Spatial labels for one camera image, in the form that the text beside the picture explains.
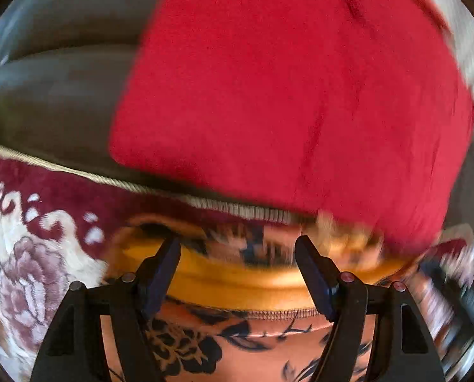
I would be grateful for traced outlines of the dark leather sofa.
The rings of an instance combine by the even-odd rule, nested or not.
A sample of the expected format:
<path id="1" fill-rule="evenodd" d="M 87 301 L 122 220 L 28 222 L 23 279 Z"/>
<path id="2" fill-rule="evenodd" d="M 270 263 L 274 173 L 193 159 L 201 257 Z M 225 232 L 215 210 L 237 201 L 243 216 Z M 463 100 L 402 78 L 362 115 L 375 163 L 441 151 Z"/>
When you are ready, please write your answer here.
<path id="1" fill-rule="evenodd" d="M 112 115 L 158 0 L 13 0 L 0 17 L 0 147 L 136 184 Z"/>

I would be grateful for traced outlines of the orange black floral garment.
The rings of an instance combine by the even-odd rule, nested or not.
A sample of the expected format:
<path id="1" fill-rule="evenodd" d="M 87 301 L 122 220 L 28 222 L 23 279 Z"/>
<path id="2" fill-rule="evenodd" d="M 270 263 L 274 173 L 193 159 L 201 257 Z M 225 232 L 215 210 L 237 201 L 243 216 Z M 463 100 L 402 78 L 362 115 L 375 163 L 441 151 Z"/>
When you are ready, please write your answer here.
<path id="1" fill-rule="evenodd" d="M 359 226 L 187 223 L 136 216 L 104 253 L 107 279 L 136 270 L 167 235 L 182 254 L 161 311 L 147 326 L 152 357 L 168 381 L 307 381 L 328 343 L 294 260 L 294 243 L 317 249 L 367 284 L 411 262 L 390 255 L 382 237 Z"/>

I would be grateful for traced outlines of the red pillow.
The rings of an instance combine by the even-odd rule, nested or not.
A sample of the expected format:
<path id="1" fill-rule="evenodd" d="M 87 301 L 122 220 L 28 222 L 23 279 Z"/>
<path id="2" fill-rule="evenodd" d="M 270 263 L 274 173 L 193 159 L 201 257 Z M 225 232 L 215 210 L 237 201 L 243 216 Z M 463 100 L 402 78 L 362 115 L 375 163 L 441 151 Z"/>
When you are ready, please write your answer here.
<path id="1" fill-rule="evenodd" d="M 160 0 L 109 152 L 414 253 L 442 228 L 473 132 L 430 0 Z"/>

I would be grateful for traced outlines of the floral maroon cream blanket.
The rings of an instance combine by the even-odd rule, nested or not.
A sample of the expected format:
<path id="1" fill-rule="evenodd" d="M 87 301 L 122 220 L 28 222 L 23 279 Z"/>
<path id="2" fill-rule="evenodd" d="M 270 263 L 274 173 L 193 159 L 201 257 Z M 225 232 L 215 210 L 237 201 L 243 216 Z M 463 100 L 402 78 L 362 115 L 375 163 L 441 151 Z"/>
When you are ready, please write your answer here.
<path id="1" fill-rule="evenodd" d="M 291 226 L 264 208 L 168 196 L 0 147 L 0 366 L 27 381 L 69 285 L 110 285 L 104 253 L 136 216 Z"/>

